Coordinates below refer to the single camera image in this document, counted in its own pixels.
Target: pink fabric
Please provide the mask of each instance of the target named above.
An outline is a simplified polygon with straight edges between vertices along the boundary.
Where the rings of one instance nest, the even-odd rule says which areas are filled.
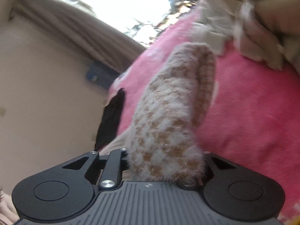
[[[131,123],[144,88],[170,52],[188,41],[194,14],[178,21],[110,90],[126,92],[119,133]],[[300,215],[300,77],[289,65],[275,72],[241,56],[228,43],[217,63],[215,102],[197,130],[199,146],[271,177],[286,193],[283,221]]]

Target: circular pad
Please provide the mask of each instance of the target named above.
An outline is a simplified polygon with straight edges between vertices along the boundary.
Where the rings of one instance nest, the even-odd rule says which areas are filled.
[[[67,195],[69,186],[59,181],[48,181],[37,185],[33,192],[40,200],[55,201]]]
[[[238,181],[229,186],[231,195],[239,200],[253,201],[263,196],[263,188],[251,181]]]

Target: ribbed gray plate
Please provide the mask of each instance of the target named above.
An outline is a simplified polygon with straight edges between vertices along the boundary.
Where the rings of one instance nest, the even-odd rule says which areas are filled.
[[[17,225],[38,225],[21,219]],[[103,191],[83,214],[57,225],[280,225],[275,218],[248,223],[228,219],[210,209],[195,191],[169,183],[124,182]]]

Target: silver screw head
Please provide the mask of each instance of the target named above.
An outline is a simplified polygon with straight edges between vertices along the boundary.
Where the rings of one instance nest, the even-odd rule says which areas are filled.
[[[111,188],[114,187],[116,185],[116,183],[112,180],[104,180],[100,183],[100,185],[104,188]]]
[[[196,180],[184,180],[182,182],[182,185],[187,188],[192,188],[197,185],[197,182],[196,182]]]

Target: beige curtain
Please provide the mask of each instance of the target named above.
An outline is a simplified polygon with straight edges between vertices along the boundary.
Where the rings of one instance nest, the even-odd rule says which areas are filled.
[[[118,73],[145,50],[92,14],[61,0],[15,0],[13,8],[55,39]]]

